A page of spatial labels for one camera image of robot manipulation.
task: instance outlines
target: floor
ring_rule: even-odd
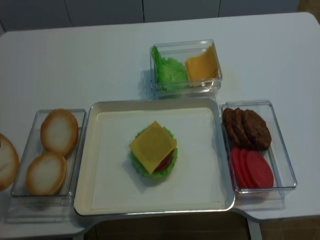
[[[260,224],[264,240],[320,240],[320,218]],[[247,220],[234,212],[196,213],[105,221],[85,240],[249,240]]]

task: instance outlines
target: green lettuce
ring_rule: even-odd
[[[174,135],[165,127],[163,127],[164,130],[166,130],[166,132],[170,135],[170,137],[175,140],[175,142],[177,142],[177,140],[174,138]],[[135,138],[137,138],[142,132],[144,131],[144,129],[139,132]],[[134,155],[133,152],[131,152],[130,154],[131,156],[131,160],[133,162],[134,167],[136,168],[136,170],[138,171],[138,173],[140,173],[142,176],[147,177],[147,178],[152,178],[152,179],[163,179],[165,178],[167,175],[169,175],[172,171],[172,169],[174,168],[177,158],[178,158],[178,148],[175,148],[173,150],[173,159],[171,164],[163,171],[154,171],[152,174],[150,174],[145,167],[140,163],[140,161],[137,159],[137,157]]]
[[[161,57],[156,46],[152,47],[151,56],[156,68],[156,82],[159,90],[177,90],[187,86],[179,84],[188,80],[186,68],[181,62],[172,57],[168,59]]]

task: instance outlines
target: yellow cheese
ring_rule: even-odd
[[[213,45],[200,56],[190,57],[185,62],[190,81],[215,78],[218,75],[218,61]]]
[[[150,174],[176,146],[176,141],[156,121],[129,145],[133,154]]]

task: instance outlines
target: brown patty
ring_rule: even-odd
[[[232,112],[232,124],[233,130],[242,143],[242,145],[247,149],[255,149],[256,147],[252,144],[252,142],[248,139],[246,132],[244,130],[244,126],[242,123],[242,112],[240,108],[236,108]]]
[[[222,123],[225,128],[226,134],[228,135],[231,142],[233,142],[236,146],[241,146],[239,138],[237,137],[233,123],[232,123],[232,113],[233,110],[231,108],[226,108],[222,113]]]
[[[249,140],[258,150],[264,151],[270,147],[271,135],[265,120],[255,111],[245,110],[241,114],[244,131]]]

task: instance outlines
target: bun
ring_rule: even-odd
[[[78,122],[75,116],[65,110],[52,111],[41,125],[41,142],[48,152],[68,155],[78,142]]]
[[[0,191],[13,183],[18,169],[19,157],[16,149],[8,138],[0,134]]]
[[[33,195],[53,195],[62,187],[67,173],[63,156],[46,152],[33,160],[26,171],[26,188]]]

